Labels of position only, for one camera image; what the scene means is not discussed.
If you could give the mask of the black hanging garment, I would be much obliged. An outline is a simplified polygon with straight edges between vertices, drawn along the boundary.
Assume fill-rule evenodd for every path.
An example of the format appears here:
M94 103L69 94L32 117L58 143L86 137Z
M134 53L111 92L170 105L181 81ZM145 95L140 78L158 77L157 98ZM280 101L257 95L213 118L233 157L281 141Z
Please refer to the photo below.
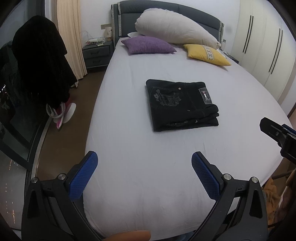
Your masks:
M33 16L1 44L1 87L33 112L57 108L70 98L77 81L67 59L66 46L55 24Z

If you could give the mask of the black denim pants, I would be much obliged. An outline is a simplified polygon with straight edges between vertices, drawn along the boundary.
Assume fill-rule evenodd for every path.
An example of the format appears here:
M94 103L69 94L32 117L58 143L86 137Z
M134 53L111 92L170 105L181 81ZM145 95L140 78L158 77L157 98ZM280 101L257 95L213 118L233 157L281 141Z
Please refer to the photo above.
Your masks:
M218 126L218 106L204 82L146 81L155 132Z

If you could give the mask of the yellow cushion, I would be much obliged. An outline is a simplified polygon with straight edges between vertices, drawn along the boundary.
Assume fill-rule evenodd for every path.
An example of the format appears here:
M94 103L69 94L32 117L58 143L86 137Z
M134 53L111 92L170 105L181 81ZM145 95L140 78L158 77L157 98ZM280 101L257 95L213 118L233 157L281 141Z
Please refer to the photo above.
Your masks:
M211 63L217 66L231 66L231 63L225 56L211 47L198 44L184 44L183 46L187 50L189 58Z

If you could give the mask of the white wardrobe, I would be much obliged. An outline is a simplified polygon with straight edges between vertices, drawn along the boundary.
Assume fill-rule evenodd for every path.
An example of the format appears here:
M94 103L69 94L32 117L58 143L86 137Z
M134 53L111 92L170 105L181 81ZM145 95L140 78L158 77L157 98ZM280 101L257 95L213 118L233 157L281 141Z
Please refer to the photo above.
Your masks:
M295 40L269 1L240 1L231 55L282 103L291 87Z

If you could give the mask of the large white pillow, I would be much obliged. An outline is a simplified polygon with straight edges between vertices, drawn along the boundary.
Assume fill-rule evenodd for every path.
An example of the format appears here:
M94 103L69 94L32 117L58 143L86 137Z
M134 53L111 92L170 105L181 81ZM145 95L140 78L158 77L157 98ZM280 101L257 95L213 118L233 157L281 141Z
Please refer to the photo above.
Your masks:
M218 39L201 24L167 9L146 9L134 25L139 34L168 43L205 45L215 50L221 47Z

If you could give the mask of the purple cushion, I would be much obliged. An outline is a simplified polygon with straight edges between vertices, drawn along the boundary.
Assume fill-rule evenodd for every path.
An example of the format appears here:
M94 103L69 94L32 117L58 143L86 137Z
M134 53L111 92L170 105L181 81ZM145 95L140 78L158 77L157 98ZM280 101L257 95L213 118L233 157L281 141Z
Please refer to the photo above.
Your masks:
M155 37L137 36L121 41L128 48L129 54L173 54L175 48Z

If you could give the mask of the dark grey headboard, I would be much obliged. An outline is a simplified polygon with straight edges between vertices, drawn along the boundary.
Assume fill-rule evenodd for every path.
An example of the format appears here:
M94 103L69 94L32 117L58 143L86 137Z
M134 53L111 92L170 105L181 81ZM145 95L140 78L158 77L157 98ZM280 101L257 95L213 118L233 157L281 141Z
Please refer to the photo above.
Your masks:
M136 32L174 44L202 44L219 49L224 24L198 9L162 1L120 1L111 5L112 38Z

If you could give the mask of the orange cloth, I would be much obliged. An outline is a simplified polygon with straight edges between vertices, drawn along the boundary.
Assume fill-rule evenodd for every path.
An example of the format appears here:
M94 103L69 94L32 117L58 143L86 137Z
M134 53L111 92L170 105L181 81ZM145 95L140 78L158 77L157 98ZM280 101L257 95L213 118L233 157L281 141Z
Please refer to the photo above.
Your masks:
M275 213L278 209L278 204L280 202L280 196L277 192L277 187L274 184L272 178L269 178L266 182L263 191L266 195L266 212L267 212L267 220L268 225L273 224Z

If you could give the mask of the beige curtain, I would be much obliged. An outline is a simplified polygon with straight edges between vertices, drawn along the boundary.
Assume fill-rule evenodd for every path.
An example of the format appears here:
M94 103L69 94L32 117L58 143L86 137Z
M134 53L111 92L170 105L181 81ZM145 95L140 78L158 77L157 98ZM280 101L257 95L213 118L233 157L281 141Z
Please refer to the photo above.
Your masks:
M80 1L57 0L56 14L59 33L66 46L66 59L77 80L86 74L81 44Z

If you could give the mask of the grey nightstand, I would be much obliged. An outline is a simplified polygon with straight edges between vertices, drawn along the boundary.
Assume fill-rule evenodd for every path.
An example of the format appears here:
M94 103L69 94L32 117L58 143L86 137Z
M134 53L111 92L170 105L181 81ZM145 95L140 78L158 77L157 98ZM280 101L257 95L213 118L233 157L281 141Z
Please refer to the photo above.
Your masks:
M82 54L86 69L106 67L114 52L113 41L106 41L101 45L86 45L82 48Z

